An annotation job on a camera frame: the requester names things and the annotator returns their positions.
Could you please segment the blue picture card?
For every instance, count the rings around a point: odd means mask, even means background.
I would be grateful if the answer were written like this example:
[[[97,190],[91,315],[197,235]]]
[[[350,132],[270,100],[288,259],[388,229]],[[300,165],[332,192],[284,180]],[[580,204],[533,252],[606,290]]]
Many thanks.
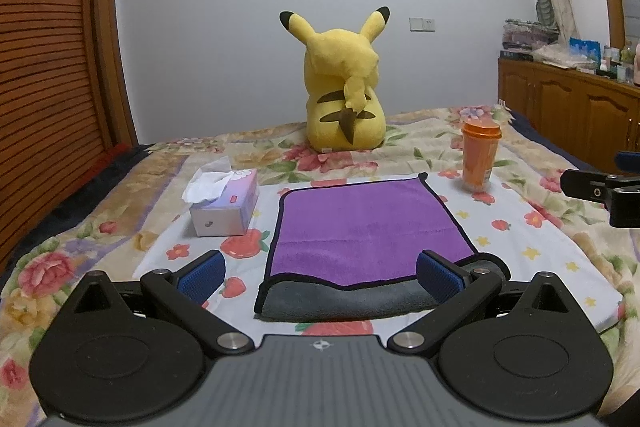
[[[570,41],[568,42],[568,45],[570,46],[570,50],[574,54],[587,57],[589,58],[590,61],[593,61],[597,64],[600,63],[601,45],[599,41],[570,37]]]

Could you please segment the floral bed sheet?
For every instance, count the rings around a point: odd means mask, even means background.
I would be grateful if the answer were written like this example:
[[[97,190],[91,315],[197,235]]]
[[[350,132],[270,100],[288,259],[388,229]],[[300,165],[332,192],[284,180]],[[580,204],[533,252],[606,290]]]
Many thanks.
[[[595,202],[560,192],[577,160],[544,141],[527,119],[500,105],[422,109],[390,117],[385,143],[371,153],[320,158],[301,124],[216,138],[180,139],[128,153],[66,199],[28,236],[2,275],[1,358],[17,371],[1,382],[1,421],[35,426],[43,417],[26,366],[37,341],[75,282],[90,269],[129,277],[180,213],[179,192],[200,162],[222,156],[254,168],[263,184],[338,181],[362,174],[436,172],[459,166],[462,121],[489,116],[502,141],[495,173],[544,222],[556,225],[622,293],[620,321],[602,336],[614,362],[607,412],[639,388],[639,234],[612,228]]]

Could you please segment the folded clothes pile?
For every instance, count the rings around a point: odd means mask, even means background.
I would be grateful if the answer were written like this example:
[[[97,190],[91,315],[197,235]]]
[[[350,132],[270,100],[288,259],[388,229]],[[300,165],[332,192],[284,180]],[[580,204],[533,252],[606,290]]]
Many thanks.
[[[533,51],[557,42],[559,36],[555,26],[509,18],[503,25],[502,47],[505,50]]]

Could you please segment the small bottles on cabinet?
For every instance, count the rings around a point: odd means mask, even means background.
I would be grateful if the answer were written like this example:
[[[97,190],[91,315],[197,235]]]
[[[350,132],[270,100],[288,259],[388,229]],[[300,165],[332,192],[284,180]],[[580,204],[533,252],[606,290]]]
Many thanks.
[[[639,86],[634,43],[627,41],[621,48],[605,46],[596,74],[621,83]]]

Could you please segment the white fruit print cloth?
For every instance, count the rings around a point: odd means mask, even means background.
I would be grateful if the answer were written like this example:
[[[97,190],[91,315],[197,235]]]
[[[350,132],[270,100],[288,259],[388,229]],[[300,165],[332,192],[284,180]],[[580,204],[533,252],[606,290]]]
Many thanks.
[[[480,194],[435,173],[264,186],[245,233],[201,237],[183,215],[138,273],[177,271],[212,249],[224,256],[226,274],[202,284],[204,306],[255,341],[390,337],[434,305],[416,281],[425,249],[450,261],[494,255],[515,282],[555,273],[598,331],[620,319],[613,285],[555,221],[498,181]]]

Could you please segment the wooden slatted headboard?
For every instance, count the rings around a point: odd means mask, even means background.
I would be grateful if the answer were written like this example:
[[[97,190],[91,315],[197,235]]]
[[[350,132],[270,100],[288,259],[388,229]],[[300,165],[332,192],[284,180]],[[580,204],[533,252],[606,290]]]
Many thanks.
[[[112,146],[91,0],[1,0],[1,258]]]

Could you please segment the purple tissue box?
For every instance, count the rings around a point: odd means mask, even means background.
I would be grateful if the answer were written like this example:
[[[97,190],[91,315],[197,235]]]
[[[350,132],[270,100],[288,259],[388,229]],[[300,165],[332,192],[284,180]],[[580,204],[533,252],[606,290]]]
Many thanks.
[[[181,198],[198,237],[243,235],[258,199],[257,171],[235,170],[227,156],[198,168]]]

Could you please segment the purple and grey towel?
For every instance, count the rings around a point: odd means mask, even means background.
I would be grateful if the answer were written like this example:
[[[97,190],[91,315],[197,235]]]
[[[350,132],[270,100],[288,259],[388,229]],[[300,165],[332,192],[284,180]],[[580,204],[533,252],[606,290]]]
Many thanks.
[[[416,280],[416,259],[482,253],[426,174],[289,191],[279,202],[254,304],[276,322],[359,321],[438,306]]]

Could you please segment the white wall switch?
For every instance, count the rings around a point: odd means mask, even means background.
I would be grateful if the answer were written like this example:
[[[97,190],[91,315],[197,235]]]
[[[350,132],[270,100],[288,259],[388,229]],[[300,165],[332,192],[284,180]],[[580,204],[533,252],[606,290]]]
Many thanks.
[[[410,17],[409,28],[413,32],[434,32],[435,21],[424,17]]]

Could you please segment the wooden sideboard cabinet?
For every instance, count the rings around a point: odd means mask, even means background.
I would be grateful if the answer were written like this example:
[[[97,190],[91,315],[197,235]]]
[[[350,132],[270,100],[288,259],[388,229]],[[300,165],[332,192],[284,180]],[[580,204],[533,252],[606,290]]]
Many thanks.
[[[535,62],[498,61],[498,98],[552,144],[618,173],[617,153],[639,150],[639,89]]]

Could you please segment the yellow Pikachu plush toy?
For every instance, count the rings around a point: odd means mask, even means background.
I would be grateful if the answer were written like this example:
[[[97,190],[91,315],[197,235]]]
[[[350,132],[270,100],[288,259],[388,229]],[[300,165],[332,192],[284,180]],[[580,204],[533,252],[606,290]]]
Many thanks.
[[[375,93],[380,57],[372,43],[389,18],[381,6],[360,31],[318,32],[300,15],[280,13],[283,27],[306,46],[307,139],[317,152],[373,150],[384,142],[385,114]]]

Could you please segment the orange lidded cup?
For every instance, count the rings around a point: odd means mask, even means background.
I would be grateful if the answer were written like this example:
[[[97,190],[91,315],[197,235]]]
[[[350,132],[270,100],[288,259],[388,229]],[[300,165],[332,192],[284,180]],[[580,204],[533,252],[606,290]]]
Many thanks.
[[[467,119],[462,124],[462,182],[472,192],[488,187],[499,141],[500,126],[489,117]]]

